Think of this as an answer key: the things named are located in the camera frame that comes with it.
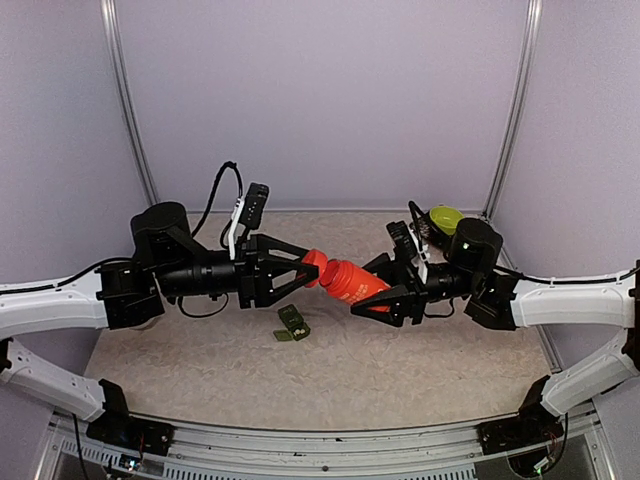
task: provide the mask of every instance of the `vertical metal post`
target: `vertical metal post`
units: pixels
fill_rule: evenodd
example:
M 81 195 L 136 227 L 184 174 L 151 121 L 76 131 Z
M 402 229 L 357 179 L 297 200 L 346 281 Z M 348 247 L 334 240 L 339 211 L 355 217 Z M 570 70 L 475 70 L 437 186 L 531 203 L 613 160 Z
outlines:
M 542 0 L 529 0 L 529 8 L 527 11 L 527 23 L 524 31 L 524 39 L 522 42 L 522 52 L 520 54 L 520 64 L 518 66 L 518 76 L 516 79 L 516 89 L 511 102 L 509 111 L 509 120 L 507 122 L 507 130 L 502 140 L 500 149 L 500 157 L 498 160 L 498 168 L 493 178 L 493 184 L 489 192 L 489 197 L 484 207 L 484 216 L 492 220 L 500 194 L 502 193 L 507 171 L 511 163 L 513 147 L 520 126 L 520 119 L 524 109 L 524 99 L 529 84 L 529 76 L 531 74 L 531 66 L 533 64 L 533 54 L 538 38 L 538 29 L 540 26 L 540 16 L 542 14 Z
M 149 205 L 159 202 L 158 192 L 149 169 L 147 157 L 142 147 L 140 131 L 136 121 L 133 102 L 129 92 L 129 84 L 127 82 L 127 70 L 125 68 L 124 56 L 122 54 L 122 43 L 120 40 L 120 31 L 118 29 L 118 16 L 116 12 L 115 0 L 101 0 L 102 3 L 102 20 L 104 22 L 104 30 L 107 36 L 107 44 L 111 52 L 111 63 L 116 75 L 116 84 L 118 86 L 118 94 L 120 96 L 120 104 L 124 113 L 124 119 L 129 133 L 129 140 L 133 149 L 133 155 L 136 161 L 136 168 L 144 194 Z

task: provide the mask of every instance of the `table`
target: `table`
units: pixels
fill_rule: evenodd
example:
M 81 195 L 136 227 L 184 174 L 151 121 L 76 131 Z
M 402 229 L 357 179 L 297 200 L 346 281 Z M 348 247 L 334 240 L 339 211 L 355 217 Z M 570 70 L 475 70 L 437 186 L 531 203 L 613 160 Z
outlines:
M 385 225 L 406 218 L 266 213 L 260 231 L 363 264 L 391 250 Z M 198 239 L 217 248 L 227 219 L 212 215 Z M 276 310 L 289 303 L 312 332 L 280 343 Z M 515 411 L 531 383 L 549 374 L 537 332 L 486 330 L 462 313 L 462 300 L 455 305 L 449 319 L 401 329 L 351 316 L 320 287 L 264 310 L 240 310 L 232 295 L 223 313 L 205 320 L 167 306 L 152 328 L 103 332 L 86 373 L 122 386 L 133 412 L 212 425 L 370 430 Z M 192 312 L 215 307 L 208 298 L 185 300 Z

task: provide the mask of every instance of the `beige table surface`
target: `beige table surface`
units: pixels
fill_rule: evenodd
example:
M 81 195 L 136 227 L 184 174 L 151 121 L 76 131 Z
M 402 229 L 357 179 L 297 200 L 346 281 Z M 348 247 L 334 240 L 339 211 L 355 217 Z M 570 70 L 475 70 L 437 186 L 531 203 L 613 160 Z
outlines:
M 385 225 L 403 217 L 267 213 L 260 231 L 363 264 L 391 250 Z M 199 240 L 217 248 L 227 218 L 212 216 Z M 312 333 L 279 343 L 276 310 L 288 303 Z M 208 298 L 185 300 L 192 312 L 212 307 Z M 452 318 L 396 329 L 351 316 L 320 287 L 265 310 L 240 310 L 231 295 L 223 313 L 205 320 L 168 306 L 150 329 L 103 332 L 87 375 L 122 386 L 131 411 L 216 425 L 381 429 L 515 411 L 549 373 L 537 332 L 486 330 L 462 313 L 462 301 L 456 307 Z

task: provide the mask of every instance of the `dark green object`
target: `dark green object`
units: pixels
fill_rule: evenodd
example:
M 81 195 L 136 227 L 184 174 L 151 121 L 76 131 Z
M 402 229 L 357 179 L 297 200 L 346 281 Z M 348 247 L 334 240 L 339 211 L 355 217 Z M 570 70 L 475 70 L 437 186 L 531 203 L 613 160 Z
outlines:
M 286 330 L 276 330 L 273 334 L 279 342 L 289 342 L 291 340 L 302 340 L 311 333 L 311 328 L 304 321 L 295 305 L 287 305 L 278 310 L 278 316 Z

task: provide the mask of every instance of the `gray wall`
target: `gray wall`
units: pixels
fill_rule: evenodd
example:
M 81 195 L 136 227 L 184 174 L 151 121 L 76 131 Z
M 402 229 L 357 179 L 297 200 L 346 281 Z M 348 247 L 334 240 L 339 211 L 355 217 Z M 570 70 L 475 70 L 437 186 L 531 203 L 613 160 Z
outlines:
M 545 2 L 513 164 L 496 218 L 536 275 L 590 275 L 640 258 L 640 3 Z M 569 365 L 606 328 L 553 329 Z M 640 471 L 640 386 L 596 398 L 624 479 Z
M 130 254 L 128 220 L 145 205 L 99 2 L 3 2 L 0 112 L 0 282 L 66 276 Z M 20 340 L 81 372 L 96 335 Z M 0 478 L 28 478 L 50 414 L 49 406 L 0 388 Z
M 163 199 L 202 209 L 228 158 L 271 208 L 480 210 L 526 1 L 118 2 Z M 233 201 L 233 182 L 219 205 Z

